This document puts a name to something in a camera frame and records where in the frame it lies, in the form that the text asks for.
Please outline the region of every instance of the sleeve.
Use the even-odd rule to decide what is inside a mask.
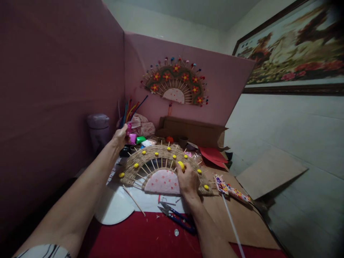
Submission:
[[[59,245],[45,244],[32,247],[15,258],[71,258],[71,255]]]

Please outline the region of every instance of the painting of horses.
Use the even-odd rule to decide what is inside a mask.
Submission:
[[[343,31],[335,6],[310,0],[237,44],[234,55],[256,61],[247,85],[344,83]]]

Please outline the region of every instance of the ceiling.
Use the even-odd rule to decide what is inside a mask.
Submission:
[[[260,0],[117,0],[227,31]]]

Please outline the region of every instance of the hand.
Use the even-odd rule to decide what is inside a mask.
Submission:
[[[197,189],[200,185],[200,180],[198,178],[197,172],[192,170],[189,163],[184,163],[185,172],[182,171],[180,165],[176,162],[177,177],[179,182],[180,193],[185,199],[200,200]]]
[[[128,125],[124,124],[122,129],[118,129],[114,136],[112,137],[112,143],[113,145],[116,145],[120,149],[123,149],[124,145],[127,144],[127,139],[126,139],[126,130],[128,129]]]

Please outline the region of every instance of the white wall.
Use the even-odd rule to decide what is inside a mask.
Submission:
[[[293,0],[262,0],[228,34],[236,41]],[[309,170],[269,210],[271,227],[294,257],[336,257],[344,232],[344,97],[242,94],[226,125],[238,175],[270,146]]]
[[[103,2],[126,31],[219,53],[228,48],[220,30],[114,0]]]

